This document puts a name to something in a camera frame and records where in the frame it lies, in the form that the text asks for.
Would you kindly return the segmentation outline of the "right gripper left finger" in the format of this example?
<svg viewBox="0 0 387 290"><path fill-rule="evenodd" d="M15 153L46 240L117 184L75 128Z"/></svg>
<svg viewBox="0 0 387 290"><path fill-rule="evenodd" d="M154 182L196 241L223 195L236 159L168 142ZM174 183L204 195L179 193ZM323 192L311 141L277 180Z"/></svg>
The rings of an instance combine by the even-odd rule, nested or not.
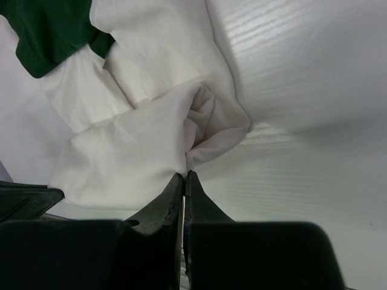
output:
<svg viewBox="0 0 387 290"><path fill-rule="evenodd" d="M181 224L183 190L184 178L176 173L154 200L125 222L145 236L178 231Z"/></svg>

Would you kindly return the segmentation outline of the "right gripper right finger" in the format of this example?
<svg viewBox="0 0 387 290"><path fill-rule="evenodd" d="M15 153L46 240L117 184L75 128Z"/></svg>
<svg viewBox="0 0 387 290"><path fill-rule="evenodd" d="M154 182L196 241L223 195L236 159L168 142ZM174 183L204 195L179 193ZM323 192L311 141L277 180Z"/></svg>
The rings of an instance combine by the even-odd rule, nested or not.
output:
<svg viewBox="0 0 387 290"><path fill-rule="evenodd" d="M205 193L196 172L190 170L185 180L184 222L234 222Z"/></svg>

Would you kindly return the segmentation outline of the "cream and green t-shirt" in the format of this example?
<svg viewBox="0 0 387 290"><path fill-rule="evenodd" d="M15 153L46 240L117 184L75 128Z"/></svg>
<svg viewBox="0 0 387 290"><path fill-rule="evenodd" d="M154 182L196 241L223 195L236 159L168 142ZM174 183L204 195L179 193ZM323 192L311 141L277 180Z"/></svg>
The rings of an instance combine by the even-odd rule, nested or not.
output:
<svg viewBox="0 0 387 290"><path fill-rule="evenodd" d="M204 1L1 2L1 162L13 180L137 210L249 127Z"/></svg>

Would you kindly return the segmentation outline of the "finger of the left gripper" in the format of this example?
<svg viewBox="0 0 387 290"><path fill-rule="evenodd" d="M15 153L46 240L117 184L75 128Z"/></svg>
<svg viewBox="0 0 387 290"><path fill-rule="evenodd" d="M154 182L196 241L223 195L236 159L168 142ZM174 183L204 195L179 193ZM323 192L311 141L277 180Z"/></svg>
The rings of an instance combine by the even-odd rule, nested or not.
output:
<svg viewBox="0 0 387 290"><path fill-rule="evenodd" d="M63 191L47 185L1 181L1 223L38 219L63 199Z"/></svg>

